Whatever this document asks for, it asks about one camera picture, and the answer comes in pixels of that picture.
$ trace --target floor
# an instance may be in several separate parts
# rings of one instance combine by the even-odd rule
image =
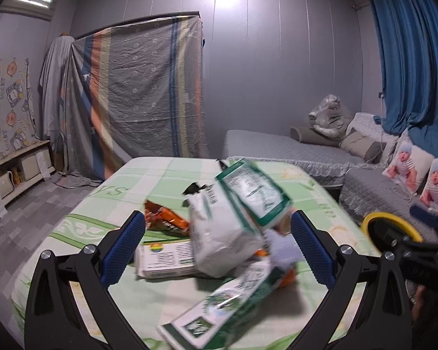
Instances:
[[[17,338],[10,294],[21,266],[47,234],[92,190],[41,181],[15,199],[0,218],[0,321]]]

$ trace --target yellow ring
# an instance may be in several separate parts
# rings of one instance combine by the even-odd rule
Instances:
[[[420,233],[407,221],[401,217],[395,216],[394,214],[387,212],[374,212],[367,215],[362,222],[362,231],[370,239],[371,237],[368,233],[368,224],[376,218],[385,218],[395,224],[398,228],[402,229],[414,242],[423,242],[423,238]]]

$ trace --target cartoon print fabric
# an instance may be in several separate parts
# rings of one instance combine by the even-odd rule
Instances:
[[[415,193],[432,161],[433,155],[413,145],[407,138],[397,145],[396,154],[383,175],[397,184],[406,185],[411,193]]]
[[[0,59],[0,160],[37,141],[28,59]]]

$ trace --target person's hand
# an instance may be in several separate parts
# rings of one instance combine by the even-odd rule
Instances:
[[[412,321],[417,321],[418,318],[420,317],[420,312],[424,305],[423,294],[425,290],[426,290],[425,286],[419,286],[417,288],[417,291],[415,292],[415,304],[411,311]]]

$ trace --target white and green package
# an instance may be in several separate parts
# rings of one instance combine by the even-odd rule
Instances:
[[[216,179],[226,191],[237,195],[262,228],[276,226],[288,214],[290,198],[272,178],[250,162],[239,160]]]
[[[157,327],[175,350],[223,349],[239,334],[243,324],[256,313],[284,276],[270,257],[237,268],[239,275],[221,285],[206,299],[174,319]]]
[[[263,236],[237,197],[219,183],[187,196],[198,271],[220,278],[263,246]]]

